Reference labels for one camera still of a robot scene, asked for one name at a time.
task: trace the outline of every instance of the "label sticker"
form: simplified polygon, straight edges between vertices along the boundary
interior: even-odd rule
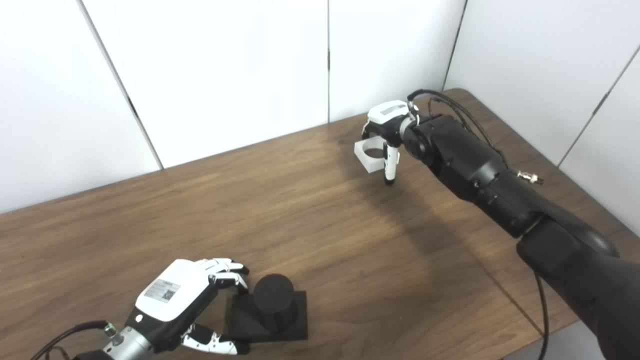
[[[149,290],[145,292],[145,296],[167,303],[179,288],[180,285],[178,284],[158,279],[151,285]]]

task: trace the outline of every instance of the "black cylinder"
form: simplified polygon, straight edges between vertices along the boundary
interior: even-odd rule
[[[293,284],[284,275],[271,274],[258,281],[253,290],[253,302],[258,308],[260,322],[267,330],[280,333],[293,325],[298,316],[293,296]]]

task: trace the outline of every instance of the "robotic hand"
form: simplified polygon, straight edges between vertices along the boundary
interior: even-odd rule
[[[410,116],[407,104],[400,100],[385,102],[369,110],[367,123],[362,128],[362,139],[368,139],[371,134],[384,139],[383,157],[385,166],[385,183],[392,185],[396,180],[396,166],[400,160],[398,148],[402,145],[401,124]]]
[[[175,260],[140,293],[125,328],[102,350],[77,360],[141,360],[179,345],[217,354],[247,354],[249,344],[233,341],[194,321],[219,290],[247,293],[249,269],[231,259]]]

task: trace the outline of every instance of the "white wall panel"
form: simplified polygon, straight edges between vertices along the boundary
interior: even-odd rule
[[[165,166],[327,121],[326,0],[85,0]]]
[[[0,213],[157,169],[76,2],[0,2]]]
[[[464,0],[329,0],[330,120],[441,90]]]
[[[640,43],[636,0],[469,1],[445,88],[558,163]]]
[[[640,235],[640,56],[636,56],[560,169]]]

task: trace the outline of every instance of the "wooden table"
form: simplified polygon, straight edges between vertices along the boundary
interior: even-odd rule
[[[447,93],[513,167],[546,179],[540,192],[640,259],[636,237],[507,125],[469,93]],[[122,326],[138,293],[176,258],[232,257],[252,282],[281,273],[307,291],[310,339],[255,345],[247,359],[496,360],[537,340],[540,302],[516,241],[404,150],[394,186],[367,174],[353,155],[364,122],[1,215],[0,358],[27,359],[79,322]],[[231,295],[221,294],[201,323],[221,329]],[[553,329],[576,320],[547,294]],[[99,332],[63,343],[71,354],[103,344]],[[181,348],[157,358],[212,356]]]

